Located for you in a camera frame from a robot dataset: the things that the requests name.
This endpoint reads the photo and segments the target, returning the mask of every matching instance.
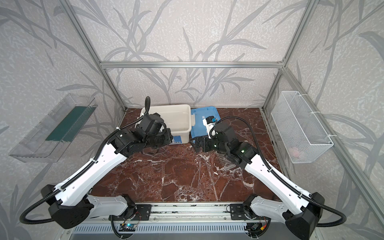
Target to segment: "metal mesh basket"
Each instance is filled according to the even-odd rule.
[[[333,146],[298,91],[282,91],[271,115],[293,163],[313,162]]]

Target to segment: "transparent mesh object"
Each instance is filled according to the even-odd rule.
[[[282,91],[271,114],[293,163],[313,162],[333,146],[299,92]]]

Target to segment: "blue label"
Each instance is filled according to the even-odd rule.
[[[170,144],[180,144],[181,136],[173,136],[172,142]]]

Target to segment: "leaf pattern wallpaper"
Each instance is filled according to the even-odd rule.
[[[40,189],[74,173],[119,124],[122,108],[94,66],[58,2],[0,1],[0,239],[54,239],[58,225],[24,225],[20,214]],[[68,93],[98,105],[57,163],[23,163],[8,156]],[[49,217],[45,206],[30,218]]]
[[[281,61],[307,0],[71,3],[102,61]],[[108,73],[127,106],[137,106],[146,95],[154,104],[262,106],[260,95],[268,94],[277,69]]]
[[[384,123],[384,1],[335,0],[319,4],[302,36],[289,69],[337,132],[363,172],[384,196],[382,182]],[[266,108],[277,145],[291,179],[324,193],[326,202],[348,221],[322,229],[325,239],[384,239],[384,230],[330,149],[310,164],[292,164],[270,113],[285,78]]]

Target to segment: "brown marble tabletop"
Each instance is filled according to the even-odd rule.
[[[217,110],[221,118],[239,116],[247,120],[256,133],[264,156],[280,170],[260,109]],[[122,126],[134,121],[140,111],[128,109]],[[234,128],[239,141],[254,145],[251,132],[242,121],[225,121]],[[252,193],[277,200],[277,196],[260,180],[230,163],[223,155],[213,151],[195,155],[190,144],[177,144],[135,153],[104,176],[91,194],[100,197],[128,194],[135,202],[242,202]]]

